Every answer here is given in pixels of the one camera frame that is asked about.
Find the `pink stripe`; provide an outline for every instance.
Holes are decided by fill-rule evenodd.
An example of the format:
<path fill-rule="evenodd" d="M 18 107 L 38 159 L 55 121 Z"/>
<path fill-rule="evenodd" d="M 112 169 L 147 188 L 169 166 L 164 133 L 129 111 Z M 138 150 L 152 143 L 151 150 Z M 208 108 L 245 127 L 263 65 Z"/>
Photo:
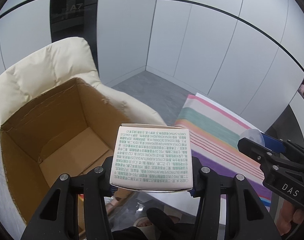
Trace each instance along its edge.
<path fill-rule="evenodd" d="M 225 112 L 224 110 L 218 108 L 217 106 L 211 104 L 210 102 L 208 102 L 208 101 L 206 101 L 206 100 L 204 100 L 204 99 L 202 99 L 202 98 L 199 98 L 199 97 L 194 96 L 194 95 L 188 95 L 188 98 L 189 98 L 189 99 L 196 99 L 196 100 L 200 101 L 201 103 L 203 103 L 203 104 L 207 105 L 208 107 L 210 107 L 210 108 L 212 108 L 212 109 L 214 109 L 214 110 L 220 112 L 222 115 L 226 116 L 227 118 L 229 118 L 229 119 L 231 119 L 232 121 L 238 123 L 240 126 L 246 128 L 246 129 L 249 129 L 249 128 L 250 128 L 250 127 L 247 126 L 246 124 L 242 123 L 239 119 L 235 118 L 234 116 L 228 114 L 228 113 Z"/>

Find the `silver screw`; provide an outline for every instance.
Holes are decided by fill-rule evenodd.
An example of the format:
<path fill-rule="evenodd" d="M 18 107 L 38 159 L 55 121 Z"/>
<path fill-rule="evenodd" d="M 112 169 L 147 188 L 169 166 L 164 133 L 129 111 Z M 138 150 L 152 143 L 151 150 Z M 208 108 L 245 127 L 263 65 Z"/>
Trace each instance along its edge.
<path fill-rule="evenodd" d="M 245 179 L 245 177 L 242 174 L 236 174 L 236 178 L 241 181 Z"/>
<path fill-rule="evenodd" d="M 211 170 L 210 170 L 209 167 L 202 167 L 202 168 L 201 168 L 201 171 L 202 171 L 203 173 L 209 173 Z"/>
<path fill-rule="evenodd" d="M 68 174 L 62 174 L 60 176 L 60 180 L 66 180 L 68 177 L 69 177 Z"/>
<path fill-rule="evenodd" d="M 95 173 L 101 173 L 103 171 L 103 168 L 101 166 L 94 168 Z"/>

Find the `colorful striped fabric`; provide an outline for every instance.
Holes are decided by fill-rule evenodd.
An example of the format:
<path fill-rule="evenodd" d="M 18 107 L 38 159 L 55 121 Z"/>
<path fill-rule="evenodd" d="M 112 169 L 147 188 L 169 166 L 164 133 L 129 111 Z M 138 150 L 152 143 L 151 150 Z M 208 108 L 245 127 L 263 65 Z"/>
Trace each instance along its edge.
<path fill-rule="evenodd" d="M 192 155 L 202 165 L 220 175 L 234 177 L 243 174 L 269 209 L 271 191 L 262 185 L 264 175 L 259 164 L 237 149 L 239 136 L 255 128 L 238 115 L 216 102 L 197 94 L 189 95 L 175 126 L 190 130 Z"/>

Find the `purple stripe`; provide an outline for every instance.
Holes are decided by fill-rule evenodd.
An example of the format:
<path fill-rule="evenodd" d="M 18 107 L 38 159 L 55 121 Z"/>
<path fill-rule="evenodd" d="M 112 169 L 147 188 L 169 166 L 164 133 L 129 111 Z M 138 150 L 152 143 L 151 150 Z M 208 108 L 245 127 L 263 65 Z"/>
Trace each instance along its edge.
<path fill-rule="evenodd" d="M 215 170 L 215 172 L 217 172 L 220 175 L 234 177 L 237 174 L 236 172 L 222 166 L 221 164 L 216 163 L 215 161 L 212 161 L 211 159 L 203 156 L 202 154 L 200 154 L 194 150 L 191 150 L 191 152 L 192 152 L 192 156 L 197 157 L 200 160 L 202 165 Z M 260 185 L 250 179 L 247 179 L 247 180 L 249 181 L 249 183 L 252 185 L 252 187 L 254 188 L 254 190 L 256 191 L 256 193 L 259 196 L 262 196 L 268 200 L 271 200 L 272 192 L 270 190 L 268 190 L 263 185 Z"/>

